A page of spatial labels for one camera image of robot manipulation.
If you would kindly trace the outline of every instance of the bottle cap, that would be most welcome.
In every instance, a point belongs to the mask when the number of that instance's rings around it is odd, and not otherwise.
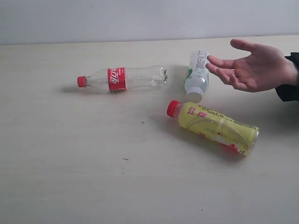
[[[86,87],[86,78],[85,76],[79,76],[77,78],[77,83],[79,87]]]
[[[187,91],[187,99],[191,102],[198,103],[202,100],[204,92],[199,87],[190,87]]]
[[[176,100],[171,101],[167,108],[167,115],[174,118],[174,113],[179,104],[181,104],[181,103]]]

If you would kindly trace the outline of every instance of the hand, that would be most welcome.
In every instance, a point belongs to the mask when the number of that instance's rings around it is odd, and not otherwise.
[[[298,84],[295,65],[279,49],[238,39],[231,40],[230,44],[236,49],[251,52],[251,55],[236,60],[208,56],[210,63],[206,64],[206,68],[224,84],[247,92],[266,91],[283,84]]]

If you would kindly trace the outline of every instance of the red bottle cap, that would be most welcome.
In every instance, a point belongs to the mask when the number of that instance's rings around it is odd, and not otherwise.
[[[176,100],[171,101],[167,109],[167,115],[174,118],[174,112],[179,104],[181,103]]]
[[[79,87],[86,87],[86,78],[85,76],[79,76],[77,78],[77,83]]]

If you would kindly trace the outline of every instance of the black sleeve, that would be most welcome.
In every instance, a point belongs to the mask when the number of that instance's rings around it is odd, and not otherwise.
[[[293,62],[297,69],[299,69],[299,52],[291,53],[291,56],[287,56],[286,58]],[[282,101],[299,101],[299,85],[281,85],[276,88],[276,92]]]

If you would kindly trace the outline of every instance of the plastic bottle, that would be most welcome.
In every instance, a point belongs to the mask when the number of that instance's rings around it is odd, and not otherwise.
[[[183,128],[227,145],[245,156],[249,154],[259,134],[258,127],[240,123],[192,102],[181,104],[171,101],[167,115],[177,118]]]
[[[161,87],[167,83],[166,68],[102,69],[91,76],[77,78],[78,87],[95,87],[101,91],[123,91],[136,87]]]
[[[205,50],[194,51],[190,56],[190,65],[185,80],[185,90],[187,99],[198,103],[202,100],[208,85],[209,71],[206,69],[208,63],[207,56],[209,53]]]

